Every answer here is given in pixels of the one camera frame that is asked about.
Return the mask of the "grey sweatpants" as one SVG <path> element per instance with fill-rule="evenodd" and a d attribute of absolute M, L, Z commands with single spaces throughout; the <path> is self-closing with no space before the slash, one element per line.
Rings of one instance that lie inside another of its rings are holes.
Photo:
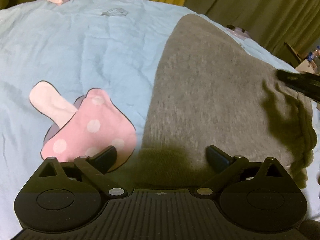
<path fill-rule="evenodd" d="M 159 62 L 133 180 L 196 186 L 214 176 L 214 145 L 250 161 L 276 158 L 305 188 L 317 143 L 311 101 L 270 64 L 200 16 L 182 17 Z"/>

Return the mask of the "light blue mushroom bedsheet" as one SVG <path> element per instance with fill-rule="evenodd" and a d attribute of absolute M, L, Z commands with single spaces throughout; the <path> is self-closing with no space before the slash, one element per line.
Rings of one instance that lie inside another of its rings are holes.
<path fill-rule="evenodd" d="M 319 111 L 302 93 L 317 137 L 305 188 L 274 157 L 247 158 L 213 198 L 194 195 L 206 181 L 134 182 L 157 68 L 189 14 L 276 71 L 298 73 L 251 38 L 184 7 L 39 0 L 1 11 L 1 239 L 319 239 Z M 108 198 L 74 165 L 108 146 L 117 160 L 106 176 L 127 197 Z"/>

